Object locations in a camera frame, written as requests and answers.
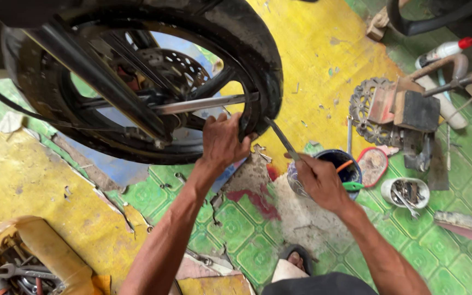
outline hand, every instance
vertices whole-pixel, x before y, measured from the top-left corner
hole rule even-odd
[[[318,160],[305,154],[295,163],[298,180],[303,188],[314,199],[316,204],[336,215],[348,208],[353,201],[345,191],[336,168],[331,162]]]
[[[227,120],[227,115],[221,113],[216,120],[208,117],[203,127],[203,156],[199,160],[207,163],[220,173],[230,164],[249,155],[251,138],[255,133],[248,135],[240,143],[238,129],[241,113],[236,113]]]

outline bolt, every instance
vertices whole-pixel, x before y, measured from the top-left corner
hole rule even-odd
[[[154,147],[157,148],[158,150],[162,150],[165,148],[165,144],[161,140],[154,140]]]

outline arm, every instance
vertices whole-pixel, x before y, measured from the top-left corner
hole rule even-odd
[[[214,180],[233,162],[248,156],[251,139],[238,140],[241,113],[227,120],[209,117],[203,128],[203,156],[163,218],[132,262],[121,295],[167,295],[187,247],[194,221]]]
[[[378,292],[384,294],[430,294],[427,285],[407,260],[380,235],[364,210],[349,198],[332,163],[300,155],[298,180],[314,201],[335,213],[352,233]]]

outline orange handle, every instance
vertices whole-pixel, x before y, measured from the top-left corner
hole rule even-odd
[[[344,164],[341,164],[341,165],[336,169],[336,173],[342,171],[343,169],[345,169],[345,167],[349,166],[351,163],[352,163],[352,160],[349,160],[349,161],[345,162]]]

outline red cap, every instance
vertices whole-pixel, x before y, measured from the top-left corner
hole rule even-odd
[[[465,37],[463,39],[460,39],[460,41],[458,41],[458,46],[460,47],[460,49],[466,49],[468,47],[471,47],[472,37]]]

